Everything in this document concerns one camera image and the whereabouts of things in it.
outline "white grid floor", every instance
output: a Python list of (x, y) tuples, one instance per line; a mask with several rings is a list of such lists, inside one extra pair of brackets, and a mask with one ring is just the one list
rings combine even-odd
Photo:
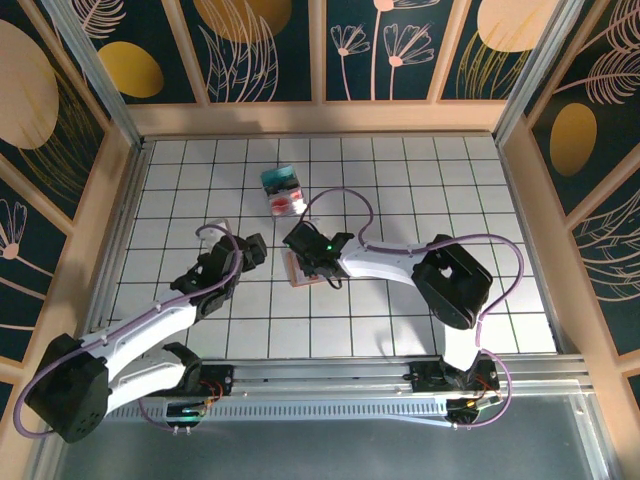
[[(261, 233), (265, 265), (243, 274), (224, 308), (175, 336), (203, 358), (300, 358), (442, 353), (443, 330), (418, 291), (382, 280), (292, 288), (282, 239), (296, 219), (274, 226), (260, 173), (293, 164), (305, 195), (352, 187), (380, 214), (367, 238), (430, 241), (436, 234), (490, 232), (527, 258), (506, 180), (490, 137), (281, 138), (156, 142), (110, 321), (126, 318), (183, 274), (202, 250), (195, 229), (218, 217), (241, 236)], [(332, 236), (367, 220), (357, 198), (329, 194), (312, 208)], [(508, 247), (465, 245), (494, 275), (490, 301), (513, 281)], [(526, 278), (485, 321), (496, 353), (555, 352), (527, 258)]]

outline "floral wall print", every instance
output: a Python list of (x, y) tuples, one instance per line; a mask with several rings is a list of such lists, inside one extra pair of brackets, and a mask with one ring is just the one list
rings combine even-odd
[(65, 241), (0, 180), (0, 357), (23, 360)]
[(640, 143), (640, 0), (610, 2), (532, 127), (565, 213)]
[(212, 103), (311, 100), (307, 0), (182, 0)]
[(618, 353), (640, 349), (640, 171), (573, 236)]
[(161, 1), (69, 1), (125, 103), (195, 103)]
[(442, 98), (506, 100), (556, 4), (472, 0)]
[(104, 131), (17, 3), (0, 45), (0, 155), (73, 218)]
[(328, 0), (326, 99), (426, 99), (451, 4)]

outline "yellow oval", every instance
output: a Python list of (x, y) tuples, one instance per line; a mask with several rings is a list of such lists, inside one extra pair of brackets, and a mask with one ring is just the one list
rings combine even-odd
[[(264, 18), (276, 36), (291, 18), (291, 0), (246, 0), (256, 19)], [(232, 42), (249, 43), (263, 40), (262, 30), (251, 33), (245, 0), (194, 0), (200, 17), (216, 35)]]
[(47, 56), (31, 37), (0, 20), (0, 138), (41, 147), (56, 128), (58, 85)]
[(533, 49), (544, 31), (557, 0), (482, 0), (478, 34), (499, 52)]
[(581, 103), (564, 107), (551, 128), (551, 164), (560, 175), (575, 175), (587, 163), (598, 135), (598, 122)]
[(98, 51), (116, 88), (136, 98), (153, 97), (164, 87), (158, 62), (145, 50), (129, 42), (108, 43)]

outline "small box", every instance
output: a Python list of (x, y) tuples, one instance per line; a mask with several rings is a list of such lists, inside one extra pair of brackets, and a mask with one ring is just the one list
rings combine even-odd
[(260, 179), (274, 217), (300, 215), (307, 208), (292, 165), (262, 172)]

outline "white tile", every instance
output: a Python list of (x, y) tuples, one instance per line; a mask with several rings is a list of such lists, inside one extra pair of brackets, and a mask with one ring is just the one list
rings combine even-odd
[(339, 138), (312, 138), (311, 161), (331, 162), (342, 160)]
[(276, 235), (273, 241), (273, 245), (276, 247), (283, 247), (284, 237), (289, 235), (289, 233), (291, 232), (291, 230), (293, 230), (293, 227), (295, 227), (297, 223), (298, 223), (298, 217), (284, 217), (284, 218), (276, 219), (275, 221)]
[(267, 358), (269, 320), (231, 320), (227, 358)]
[(384, 280), (353, 280), (349, 282), (351, 315), (389, 315), (389, 295)]
[(433, 137), (404, 137), (407, 160), (435, 160), (436, 147)]
[[(522, 256), (524, 257), (524, 274), (527, 276), (533, 276), (533, 269), (531, 268), (531, 260), (527, 254), (527, 249), (524, 245), (518, 245)], [(498, 261), (498, 268), (500, 269), (500, 275), (503, 277), (515, 277), (518, 274), (518, 258), (511, 247), (500, 243), (494, 243), (493, 250), (496, 253), (496, 260)]]
[(396, 355), (435, 355), (431, 317), (392, 317)]
[(411, 187), (416, 213), (448, 213), (442, 187)]
[(341, 187), (342, 162), (311, 162), (312, 187)]
[(409, 185), (407, 162), (376, 163), (376, 178), (380, 186)]
[(247, 163), (246, 171), (244, 172), (244, 188), (262, 188), (262, 180), (260, 175), (268, 170), (278, 168), (278, 164), (273, 163)]
[[(311, 198), (324, 192), (326, 188), (312, 188)], [(335, 191), (323, 195), (311, 205), (311, 215), (344, 215), (344, 193)]]
[(145, 190), (173, 190), (178, 185), (180, 165), (151, 165), (147, 173)]
[[(349, 215), (347, 217), (347, 232), (353, 233), (356, 237), (362, 227), (369, 221), (368, 216)], [(364, 239), (370, 242), (381, 242), (382, 231), (380, 229), (380, 221), (377, 217), (373, 219), (373, 223), (367, 227), (364, 232)]]
[(418, 241), (432, 242), (436, 235), (452, 235), (449, 215), (416, 215)]
[(511, 315), (511, 322), (521, 353), (555, 353), (557, 351), (545, 314)]
[(168, 218), (136, 220), (129, 248), (164, 248), (168, 229)]
[(176, 278), (187, 273), (198, 261), (200, 250), (165, 250), (160, 270), (161, 282), (173, 282)]
[[(502, 278), (502, 287), (506, 290), (513, 278)], [(511, 313), (542, 313), (544, 306), (540, 292), (533, 277), (524, 277), (516, 289), (507, 297), (507, 306)]]
[(121, 282), (157, 282), (162, 250), (129, 250)]
[(289, 282), (273, 282), (271, 317), (308, 317), (309, 287), (292, 287)]
[(487, 315), (482, 323), (480, 345), (492, 353), (518, 353), (509, 315)]
[[(484, 311), (489, 307), (493, 302), (495, 302), (500, 296), (504, 293), (502, 288), (502, 283), (499, 278), (494, 278), (493, 283), (491, 284), (491, 288), (489, 289), (489, 298), (482, 306), (482, 310)], [(491, 309), (491, 313), (506, 313), (507, 312), (507, 302), (502, 300), (498, 303), (494, 308)]]
[(518, 217), (513, 213), (499, 214), (488, 213), (486, 215), (489, 233), (501, 235), (512, 242), (523, 242), (522, 230), (518, 223)]
[(442, 185), (440, 167), (436, 160), (407, 162), (411, 185)]
[(259, 233), (267, 247), (273, 247), (274, 228), (271, 217), (242, 217), (240, 219), (240, 236), (247, 238), (249, 235)]
[(429, 315), (429, 305), (415, 286), (389, 282), (392, 315)]
[(480, 265), (489, 270), (489, 273), (494, 278), (498, 276), (498, 267), (496, 266), (496, 259), (493, 256), (491, 245), (463, 245), (463, 248), (480, 262)]
[(348, 357), (351, 355), (349, 318), (311, 319), (311, 356)]
[(505, 187), (479, 186), (482, 208), (489, 213), (505, 213), (515, 211), (509, 189)]
[[(378, 190), (376, 187), (350, 187), (350, 190), (354, 190), (362, 195), (371, 204), (374, 215), (380, 213), (380, 206), (378, 205)], [(368, 215), (369, 209), (362, 201), (361, 198), (345, 192), (346, 213), (347, 215)]]
[(213, 163), (217, 140), (188, 140), (182, 163)]
[(373, 160), (373, 146), (370, 138), (343, 138), (342, 158), (352, 160)]
[[(456, 237), (463, 235), (475, 235), (477, 233), (487, 233), (487, 224), (482, 214), (455, 214), (451, 215), (453, 224), (453, 234)], [(477, 240), (474, 243), (488, 243), (489, 240)]]
[(435, 137), (436, 152), (440, 160), (466, 160), (467, 149), (462, 137)]
[(444, 187), (451, 213), (482, 212), (476, 187)]
[(153, 301), (155, 292), (155, 280), (154, 283), (121, 283), (111, 318), (122, 320), (139, 312)]
[(281, 138), (280, 152), (278, 154), (280, 163), (308, 162), (309, 161), (309, 139), (308, 138)]
[(242, 193), (242, 216), (267, 217), (271, 215), (271, 207), (267, 194), (261, 188), (245, 189)]
[(187, 347), (200, 358), (225, 358), (228, 320), (201, 320), (189, 329)]
[(268, 318), (271, 303), (269, 282), (241, 282), (233, 293), (231, 318)]
[(273, 280), (289, 280), (285, 265), (285, 254), (288, 251), (288, 248), (273, 249)]
[(218, 163), (213, 167), (211, 188), (242, 188), (244, 186), (244, 163)]
[(174, 218), (203, 218), (207, 211), (208, 195), (207, 190), (178, 190), (171, 216)]
[(445, 185), (475, 185), (468, 160), (440, 162), (440, 171)]
[(385, 242), (418, 243), (416, 219), (413, 215), (383, 215), (381, 218)]
[(308, 318), (271, 320), (269, 358), (308, 358), (309, 329)]
[(209, 188), (211, 182), (211, 170), (213, 165), (206, 163), (183, 165), (180, 171), (179, 189), (204, 189)]
[(353, 354), (359, 357), (389, 357), (393, 355), (389, 317), (360, 317), (353, 326)]
[(240, 215), (241, 202), (242, 190), (211, 190), (207, 217), (237, 217)]
[(252, 138), (249, 140), (247, 150), (247, 162), (273, 162), (278, 161), (277, 138)]
[(380, 187), (380, 213), (389, 215), (394, 213), (413, 213), (411, 192), (406, 187)]
[(345, 187), (375, 187), (376, 170), (373, 162), (344, 162)]
[(464, 140), (467, 143), (470, 158), (478, 160), (498, 158), (498, 151), (492, 137), (465, 137)]
[(404, 160), (402, 138), (374, 138), (373, 154), (376, 160)]
[(218, 140), (216, 163), (242, 163), (246, 158), (246, 140)]
[(336, 233), (344, 232), (346, 225), (342, 216), (323, 216), (318, 217), (315, 222), (316, 227), (323, 235), (333, 238)]
[(204, 224), (200, 218), (173, 218), (169, 224), (166, 248), (200, 248), (196, 230)]
[(327, 282), (311, 286), (312, 317), (348, 317), (349, 288), (344, 282), (340, 290), (335, 290)]
[(471, 160), (477, 185), (506, 185), (500, 160)]
[(182, 163), (182, 154), (184, 153), (184, 140), (164, 140), (156, 142), (153, 147), (153, 156), (151, 163)]
[(175, 196), (174, 191), (143, 192), (138, 218), (169, 218)]

